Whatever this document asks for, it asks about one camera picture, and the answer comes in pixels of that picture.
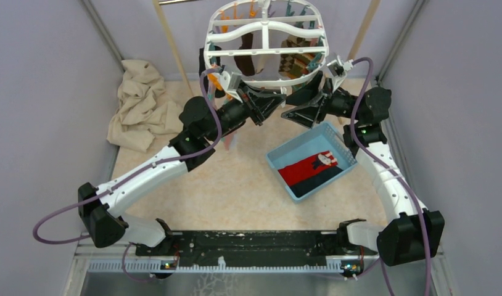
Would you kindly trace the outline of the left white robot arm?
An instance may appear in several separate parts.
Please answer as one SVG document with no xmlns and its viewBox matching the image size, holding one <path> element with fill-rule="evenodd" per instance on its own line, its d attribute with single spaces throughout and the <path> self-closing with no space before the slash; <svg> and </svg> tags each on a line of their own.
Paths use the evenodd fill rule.
<svg viewBox="0 0 502 296">
<path fill-rule="evenodd" d="M 183 130 L 153 157 L 121 177 L 97 187 L 90 183 L 78 190 L 79 216 L 95 247 L 131 242 L 167 255 L 175 246 L 172 231 L 161 219 L 146 220 L 125 212 L 161 184 L 194 170 L 215 153 L 215 140 L 242 127 L 251 118 L 261 125 L 286 95 L 245 83 L 233 99 L 213 110 L 202 96 L 190 98 L 179 119 Z"/>
</svg>

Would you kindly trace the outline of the white round clip hanger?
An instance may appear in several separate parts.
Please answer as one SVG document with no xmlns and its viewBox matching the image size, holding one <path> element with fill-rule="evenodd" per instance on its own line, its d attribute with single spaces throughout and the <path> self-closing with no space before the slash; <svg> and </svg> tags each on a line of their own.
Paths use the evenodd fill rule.
<svg viewBox="0 0 502 296">
<path fill-rule="evenodd" d="M 240 50 L 241 36 L 253 33 L 251 49 Z M 305 47 L 282 48 L 290 35 L 304 38 Z M 300 78 L 279 74 L 281 54 L 320 52 L 315 68 Z M 320 11 L 309 1 L 232 1 L 210 17 L 205 37 L 203 63 L 235 67 L 234 56 L 252 56 L 253 76 L 242 79 L 253 86 L 280 88 L 300 86 L 320 71 L 329 55 L 329 43 Z"/>
</svg>

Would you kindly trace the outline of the red sock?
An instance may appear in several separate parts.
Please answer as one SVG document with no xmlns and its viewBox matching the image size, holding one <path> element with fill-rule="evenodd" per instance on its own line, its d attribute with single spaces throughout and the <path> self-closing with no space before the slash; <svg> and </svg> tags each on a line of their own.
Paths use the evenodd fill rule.
<svg viewBox="0 0 502 296">
<path fill-rule="evenodd" d="M 311 155 L 294 164 L 285 166 L 278 170 L 278 173 L 288 186 L 292 186 L 300 181 L 316 175 L 317 173 L 331 167 L 336 167 L 338 160 L 329 150 Z"/>
</svg>

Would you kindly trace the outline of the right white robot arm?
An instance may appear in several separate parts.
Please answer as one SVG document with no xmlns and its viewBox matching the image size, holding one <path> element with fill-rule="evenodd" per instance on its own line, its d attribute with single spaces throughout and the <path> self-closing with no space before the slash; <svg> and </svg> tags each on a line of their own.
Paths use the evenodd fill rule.
<svg viewBox="0 0 502 296">
<path fill-rule="evenodd" d="M 354 96 L 336 88 L 330 78 L 317 74 L 306 86 L 287 97 L 293 108 L 282 117 L 312 127 L 326 115 L 350 119 L 344 126 L 344 144 L 357 164 L 371 177 L 388 221 L 381 228 L 365 220 L 342 223 L 337 247 L 353 254 L 360 246 L 379 254 L 387 266 L 436 256 L 445 226 L 439 211 L 430 211 L 419 200 L 392 158 L 381 121 L 389 117 L 392 92 L 379 86 L 362 89 Z"/>
</svg>

